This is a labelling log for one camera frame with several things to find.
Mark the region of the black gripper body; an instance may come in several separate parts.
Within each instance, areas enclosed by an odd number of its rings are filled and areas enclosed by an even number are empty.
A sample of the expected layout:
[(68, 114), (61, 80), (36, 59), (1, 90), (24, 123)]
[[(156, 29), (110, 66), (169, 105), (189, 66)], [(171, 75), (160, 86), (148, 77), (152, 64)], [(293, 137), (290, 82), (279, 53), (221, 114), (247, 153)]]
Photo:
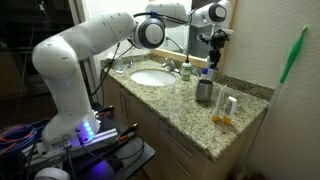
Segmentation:
[(224, 47), (225, 42), (229, 40), (229, 35), (222, 29), (214, 32), (209, 40), (210, 52), (219, 52)]

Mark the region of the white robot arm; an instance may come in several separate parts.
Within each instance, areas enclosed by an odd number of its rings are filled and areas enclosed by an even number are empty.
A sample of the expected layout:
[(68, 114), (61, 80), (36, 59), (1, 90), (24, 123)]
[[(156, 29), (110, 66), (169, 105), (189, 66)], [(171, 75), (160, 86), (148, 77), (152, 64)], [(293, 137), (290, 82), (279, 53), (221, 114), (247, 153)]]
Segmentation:
[(232, 4), (214, 0), (191, 12), (171, 0), (154, 0), (141, 13), (144, 21), (126, 11), (98, 15), (53, 35), (36, 45), (32, 62), (53, 97), (57, 114), (45, 126), (38, 151), (46, 156), (71, 139), (76, 148), (90, 143), (100, 130), (93, 113), (80, 62), (127, 40), (138, 49), (155, 49), (163, 44), (165, 30), (181, 25), (212, 27), (211, 34), (199, 38), (210, 44), (210, 65), (216, 68), (222, 42), (233, 31), (229, 28)]

